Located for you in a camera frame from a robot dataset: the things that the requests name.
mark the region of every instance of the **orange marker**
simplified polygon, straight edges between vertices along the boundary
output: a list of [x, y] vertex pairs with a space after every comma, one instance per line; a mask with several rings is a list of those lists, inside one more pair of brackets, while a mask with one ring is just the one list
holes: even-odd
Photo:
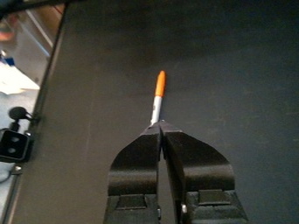
[[155, 87], [155, 97], [153, 97], [153, 113], [152, 113], [152, 120], [151, 125], [157, 123], [160, 109], [163, 104], [163, 97], [164, 97], [164, 82], [165, 82], [165, 73], [161, 71], [157, 76], [156, 87]]

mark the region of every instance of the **screw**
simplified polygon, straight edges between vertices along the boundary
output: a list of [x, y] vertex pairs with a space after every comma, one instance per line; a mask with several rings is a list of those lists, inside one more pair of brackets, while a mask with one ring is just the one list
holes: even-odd
[[183, 212], [184, 214], [187, 214], [187, 206], [185, 206], [184, 204], [181, 204], [181, 212]]
[[157, 206], [157, 218], [159, 218], [159, 220], [163, 218], [163, 211], [161, 211], [160, 206]]
[[13, 169], [18, 172], [22, 169], [22, 167], [21, 166], [16, 166]]

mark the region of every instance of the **dark gray surface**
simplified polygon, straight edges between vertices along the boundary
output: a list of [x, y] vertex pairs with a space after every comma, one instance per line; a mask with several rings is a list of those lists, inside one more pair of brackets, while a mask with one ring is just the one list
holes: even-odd
[[297, 3], [241, 2], [69, 6], [9, 223], [101, 223], [161, 69], [163, 119], [227, 157], [252, 223], [297, 223]]

